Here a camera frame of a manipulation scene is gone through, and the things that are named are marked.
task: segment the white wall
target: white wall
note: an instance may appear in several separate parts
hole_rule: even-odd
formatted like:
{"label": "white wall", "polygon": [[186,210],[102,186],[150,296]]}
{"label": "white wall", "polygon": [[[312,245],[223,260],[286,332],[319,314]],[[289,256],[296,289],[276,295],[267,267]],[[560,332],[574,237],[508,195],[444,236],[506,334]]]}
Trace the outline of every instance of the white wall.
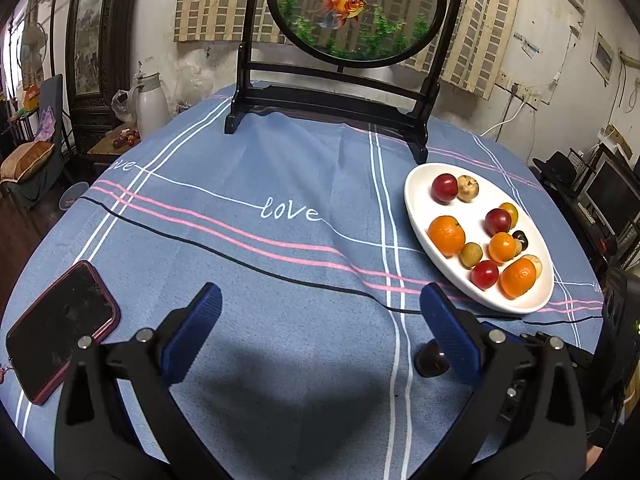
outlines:
{"label": "white wall", "polygon": [[[66,13],[68,0],[59,0],[56,12],[56,69],[64,73],[64,37],[66,34]],[[191,62],[201,67],[205,78],[212,79],[212,88],[219,89],[236,80],[237,43],[174,43],[174,18],[176,0],[136,0],[133,31],[131,36],[131,71],[137,62],[143,62],[147,72],[161,72],[166,90],[173,94],[180,64]],[[585,0],[586,16],[579,40],[571,43],[559,85],[550,105],[541,104],[534,114],[525,106],[516,120],[505,125],[500,143],[507,146],[520,158],[527,159],[532,147],[535,126],[535,145],[532,155],[548,158],[555,150],[568,152],[569,147],[586,150],[597,142],[596,134],[601,126],[606,126],[611,105],[618,85],[619,60],[615,60],[612,81],[604,86],[603,79],[590,64],[591,49],[596,28],[606,37],[616,51],[622,48],[628,55],[640,59],[640,34],[619,0]],[[41,9],[46,18],[49,9]],[[530,59],[520,47],[520,42],[510,41],[502,68],[528,86],[542,85],[551,81],[560,69],[569,39],[570,21],[579,17],[567,0],[520,0],[514,24],[514,32],[523,34],[542,52]],[[210,48],[209,58],[206,50]],[[309,66],[327,67],[322,62],[311,59],[295,47],[261,44],[255,50],[255,57]],[[370,77],[388,80],[407,88],[417,89],[424,77],[404,67],[393,66],[360,71]],[[612,122],[625,136],[634,158],[640,153],[640,127],[634,124],[640,119],[640,106],[630,114],[626,102],[633,89],[638,71],[628,69],[625,97],[620,110],[616,107]],[[377,98],[391,104],[410,107],[404,98],[381,94],[377,91],[348,88],[333,82],[305,80],[298,76],[277,74],[257,74],[269,80],[297,82],[317,88],[336,91],[353,91],[365,97]],[[498,87],[485,101],[468,92],[444,84],[434,109],[434,114],[466,130],[480,134],[489,126],[498,123],[504,114],[508,93]],[[518,101],[511,105],[513,114]]]}

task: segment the screw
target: screw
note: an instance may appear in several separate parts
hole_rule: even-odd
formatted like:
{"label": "screw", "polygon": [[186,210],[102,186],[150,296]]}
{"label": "screw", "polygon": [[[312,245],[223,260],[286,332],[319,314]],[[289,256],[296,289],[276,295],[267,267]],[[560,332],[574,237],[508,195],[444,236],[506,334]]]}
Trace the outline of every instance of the screw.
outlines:
{"label": "screw", "polygon": [[489,339],[494,343],[500,344],[506,341],[507,336],[504,335],[504,332],[502,330],[494,328],[493,330],[491,330],[491,332],[489,332]]}
{"label": "screw", "polygon": [[89,346],[91,346],[91,341],[93,341],[93,339],[91,339],[91,336],[83,335],[80,339],[78,339],[78,348],[86,350],[87,348],[89,348]]}
{"label": "screw", "polygon": [[154,336],[154,331],[151,330],[150,328],[141,328],[136,332],[136,339],[141,343],[146,343],[147,341],[150,341],[153,336]]}
{"label": "screw", "polygon": [[564,346],[564,341],[559,337],[553,336],[549,338],[549,344],[554,350],[560,350]]}

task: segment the blue tablecloth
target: blue tablecloth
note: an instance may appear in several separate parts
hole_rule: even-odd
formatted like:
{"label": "blue tablecloth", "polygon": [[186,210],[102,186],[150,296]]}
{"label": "blue tablecloth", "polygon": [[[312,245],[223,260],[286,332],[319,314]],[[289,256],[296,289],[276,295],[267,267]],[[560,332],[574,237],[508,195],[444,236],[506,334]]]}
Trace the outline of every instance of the blue tablecloth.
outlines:
{"label": "blue tablecloth", "polygon": [[[235,135],[223,135],[230,95],[225,89],[145,139],[86,196],[252,266],[366,291],[397,308],[418,308],[423,284],[447,283],[422,251],[404,208],[404,180],[415,166],[404,142],[373,127],[277,112],[249,114]],[[435,118],[429,132],[430,162],[490,179],[545,237],[556,285],[549,304],[526,320],[599,314],[602,294],[587,259],[522,161]],[[205,282],[220,286],[222,316],[172,394],[238,480],[404,479],[470,394],[452,371],[428,380],[413,372],[415,348],[431,339],[421,316],[266,276],[118,220],[84,200],[63,216],[24,269],[2,320],[2,341],[38,295],[81,259],[97,267],[122,311],[108,342],[156,327]],[[450,284],[445,290],[462,296]],[[470,300],[456,304],[491,314]],[[600,323],[543,328],[593,351]],[[514,333],[541,328],[497,324]],[[6,362],[1,347],[0,362]],[[122,387],[145,450],[162,458],[130,384]],[[59,397],[60,388],[43,406],[32,406],[11,373],[0,386],[2,403],[49,466]]]}

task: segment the cushion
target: cushion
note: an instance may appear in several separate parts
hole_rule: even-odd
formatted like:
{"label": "cushion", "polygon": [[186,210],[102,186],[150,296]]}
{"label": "cushion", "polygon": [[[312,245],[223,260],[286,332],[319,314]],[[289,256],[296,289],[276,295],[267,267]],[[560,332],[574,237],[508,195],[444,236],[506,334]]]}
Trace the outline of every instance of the cushion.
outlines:
{"label": "cushion", "polygon": [[53,144],[44,140],[21,144],[0,166],[0,182],[27,180],[47,163],[52,152]]}
{"label": "cushion", "polygon": [[35,140],[51,140],[51,137],[53,137],[55,132],[56,117],[53,114],[53,108],[48,107],[40,117],[40,123],[38,124],[38,131],[36,132]]}

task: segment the smartphone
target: smartphone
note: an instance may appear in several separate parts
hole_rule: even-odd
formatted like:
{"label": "smartphone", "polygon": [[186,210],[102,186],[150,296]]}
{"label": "smartphone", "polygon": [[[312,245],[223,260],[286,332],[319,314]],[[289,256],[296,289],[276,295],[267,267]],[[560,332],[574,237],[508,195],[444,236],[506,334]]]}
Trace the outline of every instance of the smartphone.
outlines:
{"label": "smartphone", "polygon": [[6,336],[24,395],[42,404],[63,381],[78,339],[97,342],[120,321],[120,309],[89,262],[80,261],[45,290]]}

